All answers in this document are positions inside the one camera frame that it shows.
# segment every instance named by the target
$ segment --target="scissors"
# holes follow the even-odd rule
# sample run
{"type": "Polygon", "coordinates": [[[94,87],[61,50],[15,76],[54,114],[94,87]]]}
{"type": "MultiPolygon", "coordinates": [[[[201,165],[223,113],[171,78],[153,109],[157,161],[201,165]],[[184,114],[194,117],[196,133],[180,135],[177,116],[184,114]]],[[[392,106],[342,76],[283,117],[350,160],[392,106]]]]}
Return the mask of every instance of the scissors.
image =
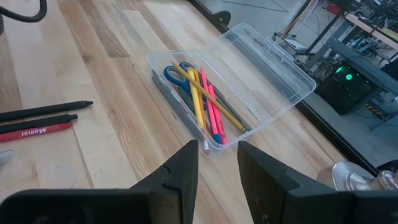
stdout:
{"type": "MultiPolygon", "coordinates": [[[[186,72],[188,72],[188,68],[195,68],[192,64],[188,62],[181,62],[180,67],[184,69],[184,71],[186,72]]],[[[172,65],[167,66],[164,69],[163,73],[168,81],[170,81],[174,85],[180,86],[186,93],[188,93],[189,96],[192,97],[189,81],[183,75],[179,74],[177,69],[174,68],[174,66],[172,65]],[[171,72],[178,74],[181,77],[181,79],[175,78],[173,75],[170,74],[171,72]]]]}

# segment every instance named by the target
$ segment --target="black metal frame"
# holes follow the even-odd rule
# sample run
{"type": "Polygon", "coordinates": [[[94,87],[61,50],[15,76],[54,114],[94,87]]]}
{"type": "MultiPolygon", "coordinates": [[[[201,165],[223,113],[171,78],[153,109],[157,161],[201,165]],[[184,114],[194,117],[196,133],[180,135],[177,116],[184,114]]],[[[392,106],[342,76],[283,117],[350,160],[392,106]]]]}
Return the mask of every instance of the black metal frame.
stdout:
{"type": "MultiPolygon", "coordinates": [[[[222,34],[229,31],[226,24],[221,22],[199,0],[187,0],[222,34]]],[[[349,142],[336,132],[323,118],[321,118],[306,102],[301,101],[295,106],[349,161],[358,164],[372,175],[377,175],[377,169],[364,158],[349,142]]]]}

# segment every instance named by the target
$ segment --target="orange highlighter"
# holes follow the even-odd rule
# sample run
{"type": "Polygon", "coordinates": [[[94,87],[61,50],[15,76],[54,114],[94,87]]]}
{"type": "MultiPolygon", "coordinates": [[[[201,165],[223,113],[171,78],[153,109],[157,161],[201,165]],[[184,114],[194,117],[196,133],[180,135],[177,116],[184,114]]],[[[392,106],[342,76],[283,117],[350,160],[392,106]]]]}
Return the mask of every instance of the orange highlighter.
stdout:
{"type": "MultiPolygon", "coordinates": [[[[203,88],[209,93],[208,85],[207,85],[207,79],[206,79],[206,74],[205,70],[202,68],[200,70],[201,73],[201,81],[203,84],[203,88]]],[[[211,131],[213,132],[213,139],[215,142],[218,144],[221,144],[221,138],[220,134],[218,134],[218,128],[217,128],[217,123],[216,123],[216,118],[214,116],[214,109],[213,109],[213,103],[210,100],[206,100],[207,104],[207,112],[209,113],[209,118],[210,118],[210,125],[211,125],[211,131]]]]}
{"type": "MultiPolygon", "coordinates": [[[[208,89],[209,89],[209,94],[210,96],[212,96],[214,99],[216,98],[216,95],[214,93],[214,89],[212,85],[208,85],[208,89]]],[[[227,144],[227,140],[226,140],[226,136],[225,136],[225,131],[224,131],[224,127],[223,127],[223,122],[221,120],[221,115],[220,115],[220,111],[218,110],[217,107],[213,107],[213,112],[214,112],[214,117],[216,119],[216,124],[217,124],[217,129],[218,132],[220,134],[221,137],[221,143],[222,144],[227,144]]]]}

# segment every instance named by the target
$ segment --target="yellow pencil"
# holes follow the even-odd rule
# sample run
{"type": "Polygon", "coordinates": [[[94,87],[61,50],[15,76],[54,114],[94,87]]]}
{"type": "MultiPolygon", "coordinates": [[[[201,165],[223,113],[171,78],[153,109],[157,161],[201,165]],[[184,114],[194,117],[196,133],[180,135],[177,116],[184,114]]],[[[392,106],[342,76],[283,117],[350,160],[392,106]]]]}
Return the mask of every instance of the yellow pencil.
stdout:
{"type": "MultiPolygon", "coordinates": [[[[195,80],[195,73],[193,72],[193,70],[188,69],[188,74],[191,79],[195,80]]],[[[195,88],[192,82],[190,82],[189,85],[191,87],[191,94],[192,94],[193,108],[195,109],[195,115],[197,116],[199,123],[203,127],[203,117],[201,115],[201,110],[200,110],[198,90],[195,88]]]]}
{"type": "MultiPolygon", "coordinates": [[[[194,69],[194,68],[188,68],[188,69],[193,69],[193,72],[195,74],[195,80],[197,81],[197,83],[200,85],[200,76],[199,76],[199,71],[194,69]]],[[[199,104],[200,104],[200,112],[201,112],[201,116],[203,119],[203,127],[206,130],[206,118],[205,118],[205,108],[203,107],[203,98],[201,97],[201,93],[200,91],[198,91],[198,97],[199,97],[199,104]]]]}
{"type": "Polygon", "coordinates": [[[221,112],[223,112],[223,114],[242,132],[246,132],[247,130],[243,127],[243,125],[236,120],[225,108],[224,106],[222,106],[221,104],[219,104],[216,99],[214,99],[213,97],[210,96],[210,94],[204,89],[202,88],[194,79],[195,76],[191,77],[189,74],[187,74],[180,66],[176,65],[173,61],[171,61],[171,63],[173,64],[173,66],[175,67],[175,69],[177,69],[177,71],[185,76],[185,78],[190,82],[190,86],[195,86],[197,91],[200,91],[203,95],[206,96],[207,99],[209,99],[221,112]]]}

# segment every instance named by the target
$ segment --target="blue scissor handle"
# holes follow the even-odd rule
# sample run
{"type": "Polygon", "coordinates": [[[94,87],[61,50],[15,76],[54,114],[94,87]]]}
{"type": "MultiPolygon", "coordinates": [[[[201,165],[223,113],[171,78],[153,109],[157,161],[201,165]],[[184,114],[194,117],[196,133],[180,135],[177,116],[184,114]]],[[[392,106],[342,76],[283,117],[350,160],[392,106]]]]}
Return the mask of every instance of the blue scissor handle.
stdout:
{"type": "Polygon", "coordinates": [[[181,62],[180,67],[182,67],[182,69],[184,69],[186,72],[188,72],[188,68],[195,68],[195,66],[188,62],[181,62]]]}
{"type": "MultiPolygon", "coordinates": [[[[188,62],[181,62],[179,66],[180,66],[182,69],[184,69],[184,71],[186,71],[186,72],[188,72],[188,68],[195,68],[192,64],[190,64],[190,63],[188,63],[188,62]]],[[[181,80],[178,79],[178,78],[175,78],[175,77],[173,77],[173,76],[170,74],[170,72],[174,72],[174,73],[176,73],[176,74],[179,74],[178,70],[177,70],[176,68],[174,68],[173,65],[167,66],[167,67],[165,67],[165,69],[164,69],[164,71],[163,71],[164,76],[166,77],[166,79],[167,79],[168,81],[170,81],[171,83],[173,83],[174,85],[178,85],[178,86],[182,87],[182,89],[183,89],[186,93],[188,93],[188,96],[192,97],[192,94],[191,94],[191,87],[190,87],[189,81],[188,81],[183,75],[181,75],[181,74],[179,74],[179,75],[182,77],[181,80]]]]}
{"type": "Polygon", "coordinates": [[[178,71],[177,71],[177,69],[174,68],[174,66],[172,66],[172,65],[171,66],[167,66],[167,67],[165,67],[165,69],[163,71],[164,76],[166,77],[166,79],[168,81],[170,81],[171,83],[182,87],[182,89],[186,93],[188,93],[190,95],[191,94],[191,88],[189,86],[189,81],[185,77],[182,77],[181,80],[178,79],[178,78],[175,78],[175,77],[173,77],[170,74],[170,72],[174,72],[174,73],[178,74],[178,71]]]}
{"type": "MultiPolygon", "coordinates": [[[[184,71],[186,71],[186,72],[188,72],[188,68],[195,68],[195,66],[193,66],[191,63],[188,63],[188,62],[181,62],[180,67],[182,69],[184,69],[184,71]]],[[[203,101],[206,103],[206,97],[203,96],[202,98],[203,98],[203,101]]]]}

